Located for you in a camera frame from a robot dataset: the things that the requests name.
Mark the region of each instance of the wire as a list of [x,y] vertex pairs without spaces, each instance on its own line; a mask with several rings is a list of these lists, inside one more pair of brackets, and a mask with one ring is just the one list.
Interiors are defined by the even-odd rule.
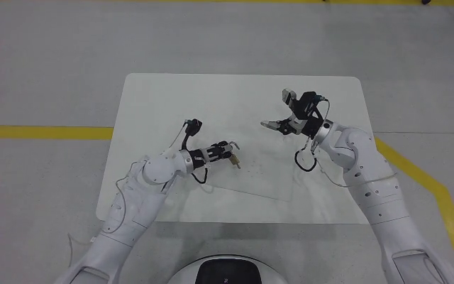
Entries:
[[172,144],[170,144],[169,148],[171,148],[173,146],[173,144],[175,144],[175,141],[178,139],[179,135],[182,133],[183,131],[183,128],[184,126],[186,125],[186,121],[183,123],[183,126],[181,127],[181,129],[179,130],[178,134],[177,134],[177,137],[175,137],[175,139],[173,140]]
[[326,122],[326,118],[328,117],[329,108],[331,106],[331,103],[329,102],[328,99],[325,99],[325,102],[328,102],[328,109],[326,110],[325,119],[323,120],[323,123]]
[[82,243],[81,241],[78,241],[73,236],[71,236],[70,233],[68,233],[67,235],[68,235],[68,240],[70,241],[70,264],[68,264],[68,267],[71,267],[71,264],[72,264],[72,242],[75,242],[76,244],[80,244],[82,246],[88,246],[88,245],[90,245],[91,242]]
[[203,182],[201,182],[201,181],[196,177],[196,175],[195,175],[194,173],[192,173],[191,175],[192,175],[192,177],[194,177],[194,179],[195,179],[198,183],[200,183],[201,185],[204,185],[205,182],[206,182],[206,178],[208,177],[208,168],[205,168],[205,177],[204,177],[204,181],[203,181]]
[[112,233],[115,233],[118,229],[120,229],[121,225],[123,225],[123,223],[125,222],[125,218],[126,218],[126,198],[125,198],[125,195],[123,194],[123,190],[120,189],[120,187],[118,186],[118,183],[122,180],[125,180],[127,177],[128,177],[128,174],[129,172],[132,170],[133,168],[133,165],[136,164],[137,162],[133,162],[131,163],[131,166],[129,168],[129,171],[128,173],[125,175],[125,177],[117,180],[115,182],[115,186],[116,186],[116,189],[120,192],[121,194],[121,198],[123,199],[123,206],[124,206],[124,211],[123,211],[123,217],[121,218],[121,222],[120,224],[113,230],[113,231],[104,231],[103,229],[101,231],[103,231],[105,234],[112,234]]
[[299,154],[299,151],[297,151],[295,153],[295,156],[294,156],[294,161],[297,164],[298,168],[302,169],[306,173],[311,172],[315,168],[315,166],[317,165],[317,158],[314,157],[314,164],[309,169],[306,169],[306,168],[303,168],[303,166],[298,163],[298,154]]
[[336,182],[334,182],[330,177],[329,175],[325,172],[325,170],[323,169],[323,167],[321,166],[320,162],[317,161],[317,163],[319,164],[320,166],[320,171],[326,175],[326,177],[329,179],[329,181],[334,184],[334,185],[337,185],[339,187],[344,187],[344,188],[348,188],[348,187],[355,187],[355,186],[360,186],[360,185],[365,185],[365,184],[368,184],[368,183],[371,183],[371,182],[378,182],[380,180],[388,180],[392,177],[394,177],[395,175],[397,175],[397,173],[394,173],[392,175],[388,175],[387,177],[381,177],[381,178],[377,178],[376,180],[368,180],[368,181],[365,181],[365,182],[362,182],[362,183],[358,183],[357,185],[341,185],[341,184],[338,184]]

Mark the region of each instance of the robot forearm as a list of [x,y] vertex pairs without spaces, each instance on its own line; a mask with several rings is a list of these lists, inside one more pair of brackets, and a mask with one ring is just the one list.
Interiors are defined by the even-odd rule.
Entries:
[[[319,146],[344,169],[344,187],[367,217],[382,249],[382,267],[388,283],[453,284],[452,266],[436,255],[417,230],[402,199],[399,182],[377,152],[371,135],[327,120],[328,111],[323,118],[317,104],[329,101],[315,92],[305,92],[297,99],[296,93],[284,89],[282,101],[292,110],[292,115],[282,121],[261,124],[284,135],[308,136],[308,142],[310,138],[314,140],[312,154]],[[330,142],[336,131],[341,134],[332,146]],[[315,156],[314,165],[306,169],[298,163],[298,152],[297,165],[306,172],[313,170],[317,163]]]
[[[336,145],[342,146],[330,147],[324,141],[321,148],[331,157],[340,158],[335,163],[344,168],[343,179],[348,190],[382,249],[382,268],[388,283],[453,283],[453,268],[437,255],[416,228],[406,209],[399,181],[376,150],[370,134],[341,128],[344,130]],[[349,163],[350,154],[339,153],[346,149],[353,152],[354,163]]]
[[[190,122],[192,125],[197,123],[200,129],[200,121]],[[188,135],[193,136],[198,129]],[[116,182],[118,193],[101,232],[87,253],[68,268],[56,283],[118,283],[129,253],[155,221],[177,176],[192,174],[206,163],[234,157],[232,145],[238,147],[234,142],[222,141],[208,148],[189,151],[186,141],[187,138],[183,149],[172,157],[144,156],[131,165],[121,190]],[[152,189],[150,185],[163,186]]]

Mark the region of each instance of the black cable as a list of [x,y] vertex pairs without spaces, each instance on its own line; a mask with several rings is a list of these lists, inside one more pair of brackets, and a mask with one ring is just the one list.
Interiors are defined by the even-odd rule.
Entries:
[[194,179],[195,179],[198,183],[200,183],[201,185],[204,185],[205,182],[206,182],[206,177],[208,177],[208,168],[205,168],[205,177],[204,177],[204,181],[203,181],[203,182],[201,182],[201,181],[196,177],[196,175],[195,175],[194,173],[192,173],[191,175],[194,177]]
[[302,150],[304,150],[304,148],[301,149],[301,150],[298,150],[298,151],[295,153],[295,157],[294,157],[295,163],[298,165],[298,167],[299,167],[300,169],[302,169],[303,171],[305,171],[305,172],[308,173],[308,172],[311,172],[311,171],[315,168],[315,166],[317,165],[317,158],[314,157],[314,164],[313,164],[309,169],[303,168],[303,167],[298,163],[298,154],[299,154],[299,152],[302,151]]

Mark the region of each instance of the key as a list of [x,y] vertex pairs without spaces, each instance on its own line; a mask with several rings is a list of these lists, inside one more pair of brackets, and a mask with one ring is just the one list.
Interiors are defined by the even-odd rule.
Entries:
[[241,169],[240,160],[235,154],[232,153],[232,156],[228,160],[230,161],[230,163],[232,163],[232,165],[236,165],[238,169]]

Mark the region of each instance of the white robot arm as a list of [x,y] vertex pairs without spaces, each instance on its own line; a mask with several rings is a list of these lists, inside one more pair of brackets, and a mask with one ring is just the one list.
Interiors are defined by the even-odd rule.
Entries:
[[[208,148],[187,150],[186,141],[199,131],[201,122],[193,119],[185,124],[188,125],[187,135],[180,151],[170,157],[165,153],[152,158],[144,156],[131,165],[122,190],[116,183],[118,194],[101,232],[85,255],[69,267],[56,284],[118,283],[134,244],[155,221],[178,176],[187,176],[207,163],[222,159],[229,159],[238,166],[238,159],[232,153],[232,146],[238,147],[234,142],[222,141]],[[152,189],[151,185],[163,186]]]
[[[382,249],[382,268],[387,282],[454,284],[453,267],[443,261],[422,237],[403,201],[399,181],[386,159],[378,153],[367,132],[345,127],[322,118],[316,108],[328,101],[315,92],[305,92],[300,100],[285,89],[283,101],[293,111],[284,121],[262,121],[262,125],[284,135],[304,134],[315,147],[327,152],[331,160],[344,169],[346,187],[369,221]],[[340,131],[334,147],[333,134]],[[298,152],[295,162],[298,164]]]

